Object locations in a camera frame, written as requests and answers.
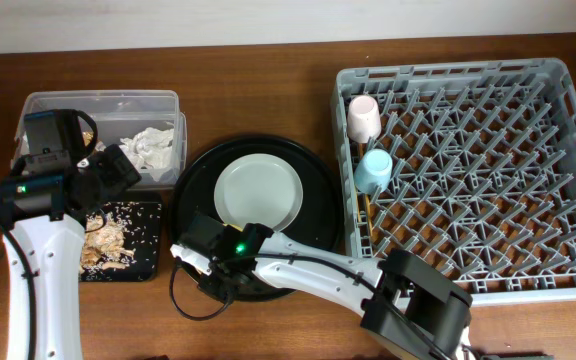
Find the blue cup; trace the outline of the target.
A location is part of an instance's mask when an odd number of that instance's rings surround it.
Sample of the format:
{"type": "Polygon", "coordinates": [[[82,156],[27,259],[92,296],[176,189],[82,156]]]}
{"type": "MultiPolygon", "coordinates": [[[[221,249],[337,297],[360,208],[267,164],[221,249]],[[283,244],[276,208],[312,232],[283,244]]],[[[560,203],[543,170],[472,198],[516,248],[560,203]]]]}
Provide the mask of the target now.
{"type": "Polygon", "coordinates": [[[393,160],[381,149],[367,151],[354,172],[356,189],[364,194],[374,195],[385,191],[391,179],[393,160]]]}

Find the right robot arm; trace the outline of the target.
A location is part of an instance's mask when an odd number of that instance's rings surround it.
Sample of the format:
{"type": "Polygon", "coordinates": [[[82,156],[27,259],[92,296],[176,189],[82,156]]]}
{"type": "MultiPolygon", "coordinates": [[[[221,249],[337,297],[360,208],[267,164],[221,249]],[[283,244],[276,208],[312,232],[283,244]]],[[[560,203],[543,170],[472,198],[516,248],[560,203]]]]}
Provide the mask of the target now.
{"type": "Polygon", "coordinates": [[[299,243],[262,224],[244,228],[198,214],[170,251],[198,288],[228,308],[257,283],[314,295],[359,315],[401,359],[462,359],[472,297],[413,253],[353,258],[299,243]]]}

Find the pink cup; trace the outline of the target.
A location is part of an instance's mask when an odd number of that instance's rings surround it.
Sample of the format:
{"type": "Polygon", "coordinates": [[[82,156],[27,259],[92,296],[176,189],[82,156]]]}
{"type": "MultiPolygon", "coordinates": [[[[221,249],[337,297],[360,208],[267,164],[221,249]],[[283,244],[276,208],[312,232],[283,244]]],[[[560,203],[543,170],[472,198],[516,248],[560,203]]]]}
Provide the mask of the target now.
{"type": "Polygon", "coordinates": [[[377,101],[368,95],[354,98],[348,107],[347,135],[357,143],[367,143],[381,133],[381,117],[377,101]]]}

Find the gold foil wrapper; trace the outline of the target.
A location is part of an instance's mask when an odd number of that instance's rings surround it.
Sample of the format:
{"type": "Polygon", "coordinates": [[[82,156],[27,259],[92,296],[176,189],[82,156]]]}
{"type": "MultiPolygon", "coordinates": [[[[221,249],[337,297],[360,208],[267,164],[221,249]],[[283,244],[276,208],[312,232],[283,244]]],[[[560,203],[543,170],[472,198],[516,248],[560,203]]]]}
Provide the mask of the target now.
{"type": "Polygon", "coordinates": [[[91,131],[84,131],[82,133],[82,137],[83,137],[83,141],[84,141],[85,146],[88,146],[91,144],[91,142],[93,140],[93,135],[94,135],[94,133],[91,131]]]}

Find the white tissue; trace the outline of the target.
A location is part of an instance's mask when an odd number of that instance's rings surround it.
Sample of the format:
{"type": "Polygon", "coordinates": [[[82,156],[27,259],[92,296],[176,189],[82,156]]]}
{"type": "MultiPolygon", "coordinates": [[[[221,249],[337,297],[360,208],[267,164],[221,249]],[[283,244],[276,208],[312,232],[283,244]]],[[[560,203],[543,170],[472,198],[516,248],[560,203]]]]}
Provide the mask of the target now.
{"type": "Polygon", "coordinates": [[[173,140],[173,128],[147,127],[132,137],[120,138],[117,145],[131,164],[143,172],[143,179],[149,177],[153,183],[164,184],[170,183],[174,175],[173,140]]]}

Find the grey plate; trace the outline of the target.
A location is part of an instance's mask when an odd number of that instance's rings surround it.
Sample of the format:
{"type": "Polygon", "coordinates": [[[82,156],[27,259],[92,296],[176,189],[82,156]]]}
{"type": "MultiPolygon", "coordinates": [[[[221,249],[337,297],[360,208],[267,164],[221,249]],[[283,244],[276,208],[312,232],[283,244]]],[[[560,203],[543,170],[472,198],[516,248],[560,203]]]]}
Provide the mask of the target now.
{"type": "Polygon", "coordinates": [[[214,205],[226,224],[243,228],[259,223],[282,231],[297,218],[303,195],[301,179],[287,161],[255,153],[234,160],[221,172],[214,205]]]}

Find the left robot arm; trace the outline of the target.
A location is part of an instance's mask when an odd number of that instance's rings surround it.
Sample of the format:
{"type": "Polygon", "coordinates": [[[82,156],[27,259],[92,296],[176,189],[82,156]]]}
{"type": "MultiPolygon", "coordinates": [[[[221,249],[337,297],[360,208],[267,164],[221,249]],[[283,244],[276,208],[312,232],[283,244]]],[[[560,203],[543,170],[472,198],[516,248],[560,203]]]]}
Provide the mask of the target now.
{"type": "Polygon", "coordinates": [[[10,275],[7,356],[80,359],[79,265],[88,216],[141,176],[116,145],[96,150],[85,112],[23,118],[28,152],[0,184],[0,230],[10,275]]]}

